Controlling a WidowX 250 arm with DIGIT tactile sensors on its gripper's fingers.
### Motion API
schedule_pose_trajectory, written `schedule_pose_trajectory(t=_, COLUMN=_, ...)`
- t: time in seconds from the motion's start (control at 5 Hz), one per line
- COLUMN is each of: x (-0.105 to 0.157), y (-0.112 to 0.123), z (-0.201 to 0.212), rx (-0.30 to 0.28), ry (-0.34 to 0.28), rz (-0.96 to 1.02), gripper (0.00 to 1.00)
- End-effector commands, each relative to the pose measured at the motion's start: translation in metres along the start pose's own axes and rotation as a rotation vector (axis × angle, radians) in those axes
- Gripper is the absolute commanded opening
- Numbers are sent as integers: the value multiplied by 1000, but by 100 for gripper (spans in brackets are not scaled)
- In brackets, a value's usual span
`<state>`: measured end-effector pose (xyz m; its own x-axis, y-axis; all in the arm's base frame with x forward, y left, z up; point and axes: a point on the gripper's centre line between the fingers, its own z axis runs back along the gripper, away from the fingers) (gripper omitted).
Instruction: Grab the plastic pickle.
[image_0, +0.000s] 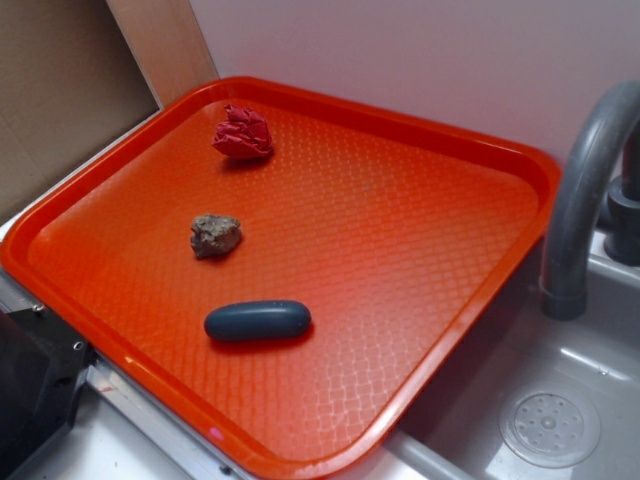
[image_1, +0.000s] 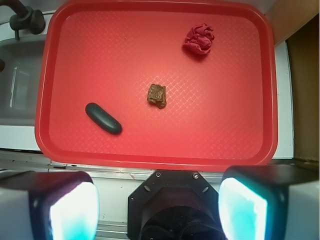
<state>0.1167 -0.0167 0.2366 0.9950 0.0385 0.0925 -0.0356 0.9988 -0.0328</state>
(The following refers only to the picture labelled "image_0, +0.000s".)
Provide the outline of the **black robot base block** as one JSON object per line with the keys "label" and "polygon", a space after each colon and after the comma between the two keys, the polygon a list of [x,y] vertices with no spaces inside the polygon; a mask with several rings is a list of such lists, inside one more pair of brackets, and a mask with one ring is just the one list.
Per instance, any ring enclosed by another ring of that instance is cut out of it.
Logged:
{"label": "black robot base block", "polygon": [[13,479],[72,429],[88,341],[51,310],[1,314],[1,477]]}

